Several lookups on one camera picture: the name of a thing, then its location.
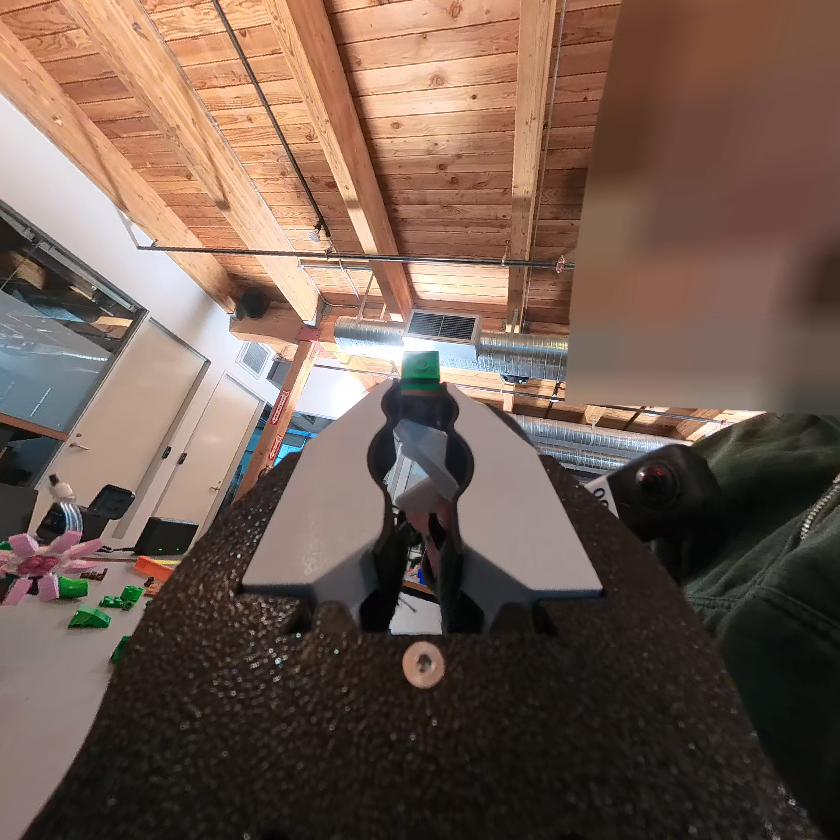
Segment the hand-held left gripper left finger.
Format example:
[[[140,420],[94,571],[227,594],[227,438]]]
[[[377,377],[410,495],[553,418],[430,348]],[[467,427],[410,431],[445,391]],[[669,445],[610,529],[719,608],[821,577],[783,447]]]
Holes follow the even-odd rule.
[[[404,551],[383,479],[395,462],[386,381],[300,452],[241,581],[248,595],[342,604],[369,633],[389,631]]]

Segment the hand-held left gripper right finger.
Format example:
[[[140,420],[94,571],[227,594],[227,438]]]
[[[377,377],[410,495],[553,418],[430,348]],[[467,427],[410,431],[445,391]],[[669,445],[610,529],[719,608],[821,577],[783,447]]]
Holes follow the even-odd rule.
[[[603,584],[538,451],[458,388],[451,434],[465,447],[438,567],[445,634],[487,633],[504,607],[596,599]]]

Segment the small green lego block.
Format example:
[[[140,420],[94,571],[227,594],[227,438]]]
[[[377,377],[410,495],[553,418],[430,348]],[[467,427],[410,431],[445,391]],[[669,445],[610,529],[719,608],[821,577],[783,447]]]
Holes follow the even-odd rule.
[[[406,351],[402,358],[400,397],[433,399],[439,397],[440,391],[438,352]]]

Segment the green lego plant with flower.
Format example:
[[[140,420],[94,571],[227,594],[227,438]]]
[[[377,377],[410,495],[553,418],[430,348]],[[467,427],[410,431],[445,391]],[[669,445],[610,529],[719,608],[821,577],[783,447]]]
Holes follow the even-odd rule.
[[[15,606],[29,594],[36,585],[41,602],[59,599],[77,599],[88,593],[88,582],[81,578],[70,578],[94,569],[97,561],[85,558],[98,552],[101,539],[83,542],[80,531],[69,530],[48,544],[39,544],[26,533],[8,538],[8,546],[1,552],[2,579],[12,580],[7,584],[2,598],[3,606]]]

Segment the person's right hand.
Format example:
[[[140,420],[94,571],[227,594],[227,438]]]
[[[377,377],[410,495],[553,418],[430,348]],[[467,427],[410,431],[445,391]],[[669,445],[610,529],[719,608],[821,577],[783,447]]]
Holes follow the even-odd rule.
[[[434,593],[438,589],[440,567],[444,549],[447,546],[448,526],[452,511],[452,504],[448,500],[439,500],[434,511],[427,514],[426,524],[423,526],[424,551],[421,569],[425,585]]]

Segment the person's green hoodie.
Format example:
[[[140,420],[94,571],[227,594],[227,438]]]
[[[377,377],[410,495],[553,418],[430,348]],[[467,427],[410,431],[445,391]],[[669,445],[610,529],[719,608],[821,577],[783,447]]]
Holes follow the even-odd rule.
[[[721,506],[686,541],[684,593],[786,789],[838,838],[838,416],[765,413],[692,448]]]

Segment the white door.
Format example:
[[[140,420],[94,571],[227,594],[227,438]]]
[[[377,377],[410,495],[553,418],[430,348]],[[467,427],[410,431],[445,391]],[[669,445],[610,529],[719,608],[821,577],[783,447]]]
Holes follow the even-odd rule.
[[[217,514],[264,401],[228,374],[216,385],[154,510],[203,532]]]
[[[142,484],[180,423],[207,359],[147,318],[121,352],[50,472],[89,506],[107,485]]]

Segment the small black charger box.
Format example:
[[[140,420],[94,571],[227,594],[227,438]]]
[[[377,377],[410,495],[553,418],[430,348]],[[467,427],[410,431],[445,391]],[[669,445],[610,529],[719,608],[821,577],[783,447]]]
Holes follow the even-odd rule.
[[[194,521],[151,517],[137,538],[133,552],[146,556],[180,556],[189,550],[199,525]]]

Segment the metal ceiling pipe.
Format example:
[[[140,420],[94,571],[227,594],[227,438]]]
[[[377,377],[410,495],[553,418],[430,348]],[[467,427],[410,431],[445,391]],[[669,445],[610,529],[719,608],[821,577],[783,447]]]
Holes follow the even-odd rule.
[[[434,255],[369,255],[363,253],[342,253],[334,249],[321,251],[275,250],[257,248],[206,248],[188,246],[167,246],[152,243],[151,245],[136,245],[139,251],[149,253],[163,253],[167,255],[207,255],[207,256],[243,256],[243,257],[277,257],[290,259],[309,259],[325,263],[384,263],[418,266],[461,266],[482,268],[524,268],[531,270],[551,270],[556,273],[573,271],[576,262],[561,256],[557,259],[513,259],[501,257],[498,259],[467,257],[467,256],[434,256]]]

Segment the large black charger box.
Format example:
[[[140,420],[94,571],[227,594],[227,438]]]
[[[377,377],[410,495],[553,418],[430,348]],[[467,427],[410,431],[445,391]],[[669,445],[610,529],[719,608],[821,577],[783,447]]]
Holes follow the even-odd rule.
[[[104,486],[89,505],[80,508],[82,541],[100,538],[110,522],[120,520],[126,514],[134,499],[132,490]]]

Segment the clear plastic tube white cap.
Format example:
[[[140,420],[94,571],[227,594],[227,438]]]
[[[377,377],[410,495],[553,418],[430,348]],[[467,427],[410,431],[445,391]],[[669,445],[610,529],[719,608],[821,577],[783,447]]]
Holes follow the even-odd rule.
[[[67,532],[83,533],[83,518],[75,491],[55,473],[49,475],[48,490],[51,504],[36,529],[36,538],[45,543]]]

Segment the black cabinet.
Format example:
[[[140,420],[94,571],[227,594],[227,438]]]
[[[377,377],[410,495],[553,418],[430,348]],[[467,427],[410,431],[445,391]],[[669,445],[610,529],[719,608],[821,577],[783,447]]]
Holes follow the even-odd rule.
[[[38,491],[33,487],[1,484],[1,542],[27,533],[35,510]]]

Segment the wooden post red sign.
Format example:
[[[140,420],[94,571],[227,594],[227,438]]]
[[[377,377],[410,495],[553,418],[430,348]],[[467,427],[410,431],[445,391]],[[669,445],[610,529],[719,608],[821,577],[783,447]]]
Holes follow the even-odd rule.
[[[275,464],[282,438],[288,430],[298,399],[308,381],[319,350],[319,330],[303,327],[299,332],[299,342],[290,368],[281,384],[255,451],[248,462],[248,468],[241,479],[234,502],[239,502],[253,488],[257,480]]]

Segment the white duct air vent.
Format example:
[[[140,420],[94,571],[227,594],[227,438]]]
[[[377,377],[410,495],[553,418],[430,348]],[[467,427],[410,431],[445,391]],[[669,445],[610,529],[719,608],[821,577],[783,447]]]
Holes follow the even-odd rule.
[[[414,308],[406,321],[403,337],[429,342],[476,345],[480,332],[479,316]]]

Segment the glass window wall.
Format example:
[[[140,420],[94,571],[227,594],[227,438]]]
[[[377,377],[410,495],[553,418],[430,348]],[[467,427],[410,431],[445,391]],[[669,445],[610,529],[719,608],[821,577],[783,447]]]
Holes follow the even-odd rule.
[[[69,434],[146,310],[24,219],[1,209],[1,411]]]

